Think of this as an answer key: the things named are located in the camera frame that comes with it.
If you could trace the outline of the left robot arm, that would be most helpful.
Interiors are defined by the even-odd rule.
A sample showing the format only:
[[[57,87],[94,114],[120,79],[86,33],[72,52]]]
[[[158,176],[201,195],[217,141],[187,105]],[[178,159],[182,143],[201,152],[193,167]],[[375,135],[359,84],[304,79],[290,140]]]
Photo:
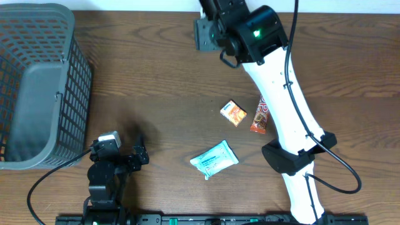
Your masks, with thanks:
[[[122,155],[119,134],[109,132],[99,136],[90,145],[88,169],[88,201],[81,223],[83,225],[136,224],[136,218],[123,206],[122,198],[127,178],[149,163],[143,135],[139,135],[132,147],[134,152]]]

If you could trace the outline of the small orange tissue pack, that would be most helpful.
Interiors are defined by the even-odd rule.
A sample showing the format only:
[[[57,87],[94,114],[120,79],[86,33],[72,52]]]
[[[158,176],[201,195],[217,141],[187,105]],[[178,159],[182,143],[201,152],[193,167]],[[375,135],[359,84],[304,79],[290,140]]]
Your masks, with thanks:
[[[247,116],[247,112],[239,107],[233,100],[230,100],[225,106],[223,106],[220,113],[236,127]]]

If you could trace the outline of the teal wet wipes pack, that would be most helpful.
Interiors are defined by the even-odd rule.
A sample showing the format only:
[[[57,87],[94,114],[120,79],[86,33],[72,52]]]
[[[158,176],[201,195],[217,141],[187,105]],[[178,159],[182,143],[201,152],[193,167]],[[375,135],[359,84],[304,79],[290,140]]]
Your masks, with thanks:
[[[192,158],[190,163],[204,174],[205,180],[208,180],[223,169],[238,164],[239,160],[229,147],[228,142],[223,140],[210,150]]]

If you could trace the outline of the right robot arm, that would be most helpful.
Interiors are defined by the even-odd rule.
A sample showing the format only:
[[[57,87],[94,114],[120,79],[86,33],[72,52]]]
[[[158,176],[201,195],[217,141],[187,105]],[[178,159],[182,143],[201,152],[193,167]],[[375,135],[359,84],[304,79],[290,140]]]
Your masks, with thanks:
[[[323,220],[314,160],[337,143],[312,115],[293,71],[291,40],[278,14],[262,5],[250,11],[245,1],[200,0],[195,22],[196,48],[221,52],[221,61],[242,66],[258,87],[274,121],[277,139],[262,147],[268,164],[282,175],[291,214],[301,224]]]

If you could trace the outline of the red orange snack packet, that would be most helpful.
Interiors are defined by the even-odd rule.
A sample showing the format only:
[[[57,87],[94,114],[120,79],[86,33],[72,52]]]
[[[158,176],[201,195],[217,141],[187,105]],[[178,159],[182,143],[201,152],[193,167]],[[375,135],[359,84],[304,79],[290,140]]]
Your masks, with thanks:
[[[269,108],[263,96],[261,96],[250,130],[256,133],[266,134],[268,116]]]

